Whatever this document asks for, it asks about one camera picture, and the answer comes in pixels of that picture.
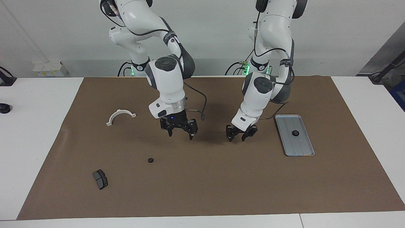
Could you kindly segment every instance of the white plastic bracket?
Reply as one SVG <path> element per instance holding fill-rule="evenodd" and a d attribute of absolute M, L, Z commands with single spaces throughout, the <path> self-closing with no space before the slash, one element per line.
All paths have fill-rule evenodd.
<path fill-rule="evenodd" d="M 114 119 L 116 116 L 118 116 L 118 115 L 120 115 L 120 114 L 123 114 L 123 113 L 126 113 L 126 114 L 131 115 L 132 118 L 136 117 L 136 114 L 135 114 L 135 113 L 132 113 L 132 112 L 130 112 L 130 111 L 128 111 L 128 110 L 121 110 L 121 109 L 118 109 L 116 112 L 114 112 L 114 113 L 110 116 L 110 121 L 107 123 L 107 126 L 113 125 L 113 119 Z"/>

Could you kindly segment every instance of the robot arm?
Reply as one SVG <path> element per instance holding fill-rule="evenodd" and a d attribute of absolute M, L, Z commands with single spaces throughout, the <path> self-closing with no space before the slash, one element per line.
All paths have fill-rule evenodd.
<path fill-rule="evenodd" d="M 138 75 L 146 73 L 150 86 L 160 92 L 160 97 L 149 105 L 155 118 L 160 118 L 161 128 L 172 135 L 173 128 L 188 132 L 190 139 L 197 133 L 196 120 L 188 120 L 185 113 L 185 92 L 183 79 L 190 78 L 195 64 L 184 49 L 176 33 L 167 22 L 150 10 L 151 0 L 101 0 L 101 5 L 114 12 L 125 27 L 113 27 L 111 40 L 124 47 L 131 56 L 133 67 Z M 146 49 L 139 41 L 150 37 L 163 40 L 171 55 L 150 61 Z"/>
<path fill-rule="evenodd" d="M 249 36 L 255 45 L 254 55 L 249 63 L 250 74 L 246 76 L 243 86 L 244 101 L 232 119 L 233 126 L 226 127 L 229 141 L 239 133 L 243 133 L 243 141 L 253 136 L 257 131 L 255 124 L 268 102 L 282 103 L 290 96 L 294 62 L 294 40 L 291 38 L 290 24 L 291 19 L 302 15 L 306 4 L 307 0 L 257 0 L 256 9 L 263 16 L 249 28 Z M 278 77 L 265 74 L 272 50 L 281 59 Z M 251 79 L 261 79 L 267 92 L 263 94 L 261 91 L 264 88 L 252 83 Z"/>

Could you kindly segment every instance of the black nut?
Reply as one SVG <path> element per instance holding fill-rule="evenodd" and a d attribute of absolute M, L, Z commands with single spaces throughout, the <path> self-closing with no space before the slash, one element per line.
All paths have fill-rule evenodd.
<path fill-rule="evenodd" d="M 0 103 L 0 113 L 7 114 L 11 111 L 10 105 Z"/>
<path fill-rule="evenodd" d="M 292 135 L 297 137 L 298 135 L 300 135 L 300 132 L 297 130 L 292 131 Z"/>

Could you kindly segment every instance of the black knob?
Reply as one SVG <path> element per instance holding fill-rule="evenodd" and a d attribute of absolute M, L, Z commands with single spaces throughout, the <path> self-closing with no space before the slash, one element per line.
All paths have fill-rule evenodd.
<path fill-rule="evenodd" d="M 161 57 L 155 61 L 155 67 L 166 72 L 174 70 L 176 66 L 176 59 L 170 56 Z"/>
<path fill-rule="evenodd" d="M 292 131 L 292 135 L 297 137 L 298 135 L 300 135 L 300 132 L 297 130 Z"/>
<path fill-rule="evenodd" d="M 10 105 L 0 103 L 0 113 L 7 114 L 11 111 Z"/>
<path fill-rule="evenodd" d="M 262 94 L 266 94 L 273 89 L 273 84 L 269 79 L 265 77 L 257 77 L 253 81 L 253 84 L 256 87 L 257 91 Z"/>

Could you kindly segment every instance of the table surface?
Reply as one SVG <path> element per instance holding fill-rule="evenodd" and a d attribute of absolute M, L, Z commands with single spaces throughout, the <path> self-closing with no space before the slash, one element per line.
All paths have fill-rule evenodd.
<path fill-rule="evenodd" d="M 405 113 L 366 77 L 332 77 L 401 199 L 405 198 Z M 14 221 L 59 132 L 83 78 L 20 78 L 0 88 L 13 105 L 0 116 L 0 227 L 405 227 L 405 211 Z"/>

